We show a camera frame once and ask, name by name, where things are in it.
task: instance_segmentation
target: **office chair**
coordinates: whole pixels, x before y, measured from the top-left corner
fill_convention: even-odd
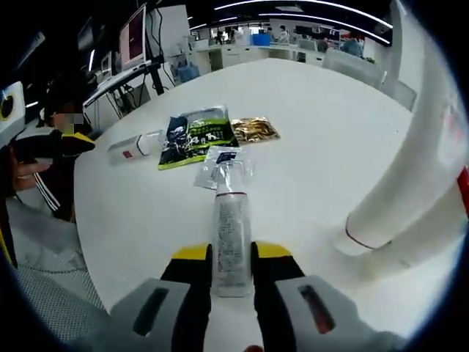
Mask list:
[[[342,73],[376,89],[380,88],[385,75],[378,65],[330,48],[325,53],[322,68]]]
[[[413,105],[417,99],[417,93],[408,85],[397,81],[394,86],[394,96],[392,98],[407,110],[412,111]]]
[[[7,200],[18,268],[16,279],[44,324],[62,341],[108,319],[89,277],[76,226]]]

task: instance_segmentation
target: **white round table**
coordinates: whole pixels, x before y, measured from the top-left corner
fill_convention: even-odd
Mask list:
[[[108,147],[166,129],[171,115],[220,104],[232,119],[268,117],[281,135],[248,147],[256,164],[248,190],[254,239],[287,247],[305,274],[343,290],[376,329],[416,329],[452,261],[360,289],[353,265],[329,248],[321,230],[342,221],[379,180],[410,112],[340,73],[277,59],[229,67],[165,93],[120,120],[77,160],[78,233],[106,309],[145,279],[160,277],[182,246],[210,240],[215,196],[193,186],[200,164],[158,171],[159,159],[149,157],[110,165]],[[250,344],[262,344],[252,299],[214,298],[205,350],[243,351]]]

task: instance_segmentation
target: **plastic bag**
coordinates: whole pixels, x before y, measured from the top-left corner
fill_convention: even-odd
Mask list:
[[[266,117],[232,120],[232,128],[240,145],[280,138],[280,135]]]
[[[243,181],[248,183],[254,174],[254,162],[249,153],[239,147],[210,147],[194,186],[217,189],[218,165],[224,161],[239,161],[243,166]]]
[[[172,117],[159,170],[203,161],[212,145],[237,146],[225,106]]]

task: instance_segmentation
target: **blue container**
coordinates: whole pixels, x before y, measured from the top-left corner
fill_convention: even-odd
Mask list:
[[[200,76],[199,68],[192,62],[188,66],[182,66],[177,69],[181,78],[181,83],[189,82]]]
[[[253,34],[252,43],[258,46],[270,46],[269,34]]]

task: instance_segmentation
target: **green snack bag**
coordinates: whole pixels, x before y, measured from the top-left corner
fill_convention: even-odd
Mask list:
[[[159,170],[203,161],[212,145],[236,147],[225,106],[215,106],[172,117],[166,131]]]

